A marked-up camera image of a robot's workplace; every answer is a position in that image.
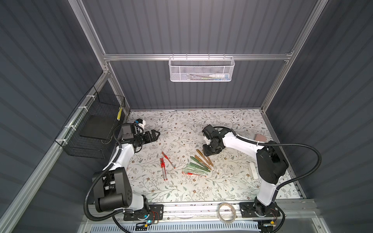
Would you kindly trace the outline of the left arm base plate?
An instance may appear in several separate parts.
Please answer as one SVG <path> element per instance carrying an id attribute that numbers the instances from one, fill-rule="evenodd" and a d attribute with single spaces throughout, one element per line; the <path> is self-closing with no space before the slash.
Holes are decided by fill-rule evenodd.
<path id="1" fill-rule="evenodd" d="M 141 210 L 134 213 L 125 212 L 123 216 L 124 221 L 140 221 L 140 220 L 162 220 L 164 214 L 164 205 L 150 204 L 145 205 Z"/>

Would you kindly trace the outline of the green pen upper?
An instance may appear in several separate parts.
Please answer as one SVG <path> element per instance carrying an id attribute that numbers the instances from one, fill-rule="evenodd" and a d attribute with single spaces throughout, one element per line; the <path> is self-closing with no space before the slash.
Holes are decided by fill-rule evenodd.
<path id="1" fill-rule="evenodd" d="M 198 164 L 199 167 L 202 167 L 204 170 L 211 170 L 210 167 L 204 165 L 201 161 L 199 161 L 197 158 L 195 157 L 190 157 L 194 162 L 196 162 Z"/>

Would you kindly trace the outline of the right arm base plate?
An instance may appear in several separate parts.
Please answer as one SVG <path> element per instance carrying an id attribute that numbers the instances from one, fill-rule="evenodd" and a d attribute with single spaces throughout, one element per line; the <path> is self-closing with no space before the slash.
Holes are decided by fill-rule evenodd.
<path id="1" fill-rule="evenodd" d="M 263 205 L 261 202 L 241 202 L 239 203 L 240 212 L 243 218 L 250 217 L 279 217 L 281 212 L 275 203 L 269 206 Z"/>

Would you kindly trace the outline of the red pen upper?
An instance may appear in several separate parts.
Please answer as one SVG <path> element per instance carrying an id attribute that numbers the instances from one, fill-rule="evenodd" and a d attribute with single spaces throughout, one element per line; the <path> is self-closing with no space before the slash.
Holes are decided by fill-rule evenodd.
<path id="1" fill-rule="evenodd" d="M 171 164 L 172 168 L 175 169 L 176 166 L 171 162 L 171 160 L 169 159 L 169 157 L 163 151 L 162 151 L 162 155 Z M 163 163 L 163 168 L 165 169 L 166 168 L 166 164 L 165 164 L 165 162 L 162 162 L 162 163 Z"/>

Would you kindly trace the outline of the red pen right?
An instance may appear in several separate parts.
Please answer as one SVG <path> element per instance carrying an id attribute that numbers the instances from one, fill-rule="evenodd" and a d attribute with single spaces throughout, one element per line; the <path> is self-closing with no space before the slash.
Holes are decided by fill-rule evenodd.
<path id="1" fill-rule="evenodd" d="M 167 181 L 168 177 L 167 177 L 167 171 L 166 171 L 166 166 L 165 166 L 164 158 L 161 158 L 161 162 L 162 162 L 162 168 L 163 168 L 164 178 Z"/>

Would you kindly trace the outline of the brown pen two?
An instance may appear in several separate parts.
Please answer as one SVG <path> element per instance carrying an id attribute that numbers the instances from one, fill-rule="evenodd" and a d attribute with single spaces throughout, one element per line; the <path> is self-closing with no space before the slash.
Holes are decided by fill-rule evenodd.
<path id="1" fill-rule="evenodd" d="M 211 165 L 212 167 L 214 167 L 214 165 L 213 165 L 213 163 L 211 162 L 210 158 L 209 158 L 208 156 L 206 156 L 206 158 L 207 158 L 208 162 L 210 163 L 210 165 Z"/>

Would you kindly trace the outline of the brown pen three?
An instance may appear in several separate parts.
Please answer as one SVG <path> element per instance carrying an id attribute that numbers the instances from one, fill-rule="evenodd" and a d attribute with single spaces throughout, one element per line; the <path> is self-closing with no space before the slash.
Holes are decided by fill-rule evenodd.
<path id="1" fill-rule="evenodd" d="M 208 168 L 209 170 L 211 170 L 211 167 L 209 165 L 207 165 L 200 157 L 198 157 L 197 155 L 194 156 L 195 159 L 197 161 L 199 161 L 203 166 L 205 166 L 206 168 Z"/>

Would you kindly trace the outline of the floral patterned table mat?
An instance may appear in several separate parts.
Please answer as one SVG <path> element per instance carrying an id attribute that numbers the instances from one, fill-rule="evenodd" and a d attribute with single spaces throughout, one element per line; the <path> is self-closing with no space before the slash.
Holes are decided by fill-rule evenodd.
<path id="1" fill-rule="evenodd" d="M 197 172 L 189 167 L 202 152 L 202 130 L 207 125 L 224 126 L 254 139 L 271 134 L 257 109 L 201 111 L 134 111 L 129 122 L 145 120 L 146 130 L 160 132 L 130 160 L 127 174 L 133 192 L 150 202 L 244 201 L 254 199 L 260 180 L 252 177 L 253 158 L 233 149 L 211 157 L 212 170 Z"/>

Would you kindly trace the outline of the clear tape roll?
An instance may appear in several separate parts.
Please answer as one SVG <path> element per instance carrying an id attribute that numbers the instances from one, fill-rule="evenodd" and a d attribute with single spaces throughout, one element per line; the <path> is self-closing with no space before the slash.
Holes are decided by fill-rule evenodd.
<path id="1" fill-rule="evenodd" d="M 236 210 L 232 204 L 221 203 L 217 208 L 217 217 L 224 224 L 231 224 L 237 217 Z"/>

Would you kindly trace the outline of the green pen lower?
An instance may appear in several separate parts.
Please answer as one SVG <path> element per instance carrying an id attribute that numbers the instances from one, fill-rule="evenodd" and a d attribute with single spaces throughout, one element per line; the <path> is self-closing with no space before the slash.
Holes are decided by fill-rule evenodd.
<path id="1" fill-rule="evenodd" d="M 191 168 L 183 168 L 182 171 L 193 173 L 193 174 L 198 174 L 198 175 L 203 175 L 203 176 L 208 175 L 208 173 L 203 171 L 203 170 L 194 170 L 194 169 L 191 169 Z"/>

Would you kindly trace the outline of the brown pen one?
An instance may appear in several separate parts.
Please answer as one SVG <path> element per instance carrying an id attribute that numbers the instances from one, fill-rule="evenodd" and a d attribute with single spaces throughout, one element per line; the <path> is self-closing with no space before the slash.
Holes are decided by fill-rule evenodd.
<path id="1" fill-rule="evenodd" d="M 209 160 L 204 156 L 204 154 L 199 149 L 197 149 L 196 151 L 204 159 L 204 161 L 206 162 L 206 164 L 210 166 L 211 164 L 210 164 Z"/>

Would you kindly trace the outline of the pink eraser block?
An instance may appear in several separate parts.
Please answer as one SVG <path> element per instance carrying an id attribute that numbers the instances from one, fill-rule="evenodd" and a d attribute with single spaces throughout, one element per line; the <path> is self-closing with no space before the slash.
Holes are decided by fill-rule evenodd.
<path id="1" fill-rule="evenodd" d="M 254 140 L 259 142 L 267 142 L 267 138 L 261 134 L 256 134 Z"/>

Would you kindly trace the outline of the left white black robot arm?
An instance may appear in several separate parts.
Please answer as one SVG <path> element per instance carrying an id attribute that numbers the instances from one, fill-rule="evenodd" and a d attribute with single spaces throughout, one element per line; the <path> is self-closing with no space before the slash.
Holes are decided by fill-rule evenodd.
<path id="1" fill-rule="evenodd" d="M 149 217 L 151 209 L 145 195 L 134 194 L 127 167 L 131 158 L 145 144 L 156 142 L 160 132 L 145 131 L 146 121 L 137 119 L 113 130 L 115 151 L 108 165 L 94 174 L 92 185 L 85 197 L 83 209 L 91 221 L 103 221 L 121 212 L 133 213 L 139 220 Z"/>

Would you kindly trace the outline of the white eraser stick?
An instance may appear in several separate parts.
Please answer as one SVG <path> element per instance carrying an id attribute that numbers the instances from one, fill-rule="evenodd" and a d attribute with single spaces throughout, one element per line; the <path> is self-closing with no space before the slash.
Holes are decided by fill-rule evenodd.
<path id="1" fill-rule="evenodd" d="M 252 180 L 258 180 L 258 173 L 257 173 L 256 167 L 255 167 L 255 163 L 250 162 L 249 163 L 249 168 L 250 168 L 250 174 L 251 174 Z"/>

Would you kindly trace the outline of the red pen left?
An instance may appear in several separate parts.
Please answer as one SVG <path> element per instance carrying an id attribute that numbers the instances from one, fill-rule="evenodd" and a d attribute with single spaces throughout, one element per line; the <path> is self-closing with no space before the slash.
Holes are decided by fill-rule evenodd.
<path id="1" fill-rule="evenodd" d="M 163 160 L 163 158 L 160 158 L 160 166 L 161 166 L 161 170 L 162 170 L 163 179 L 164 179 L 164 181 L 166 181 L 167 178 L 166 178 L 166 174 L 165 174 L 165 168 L 164 168 L 164 160 Z"/>

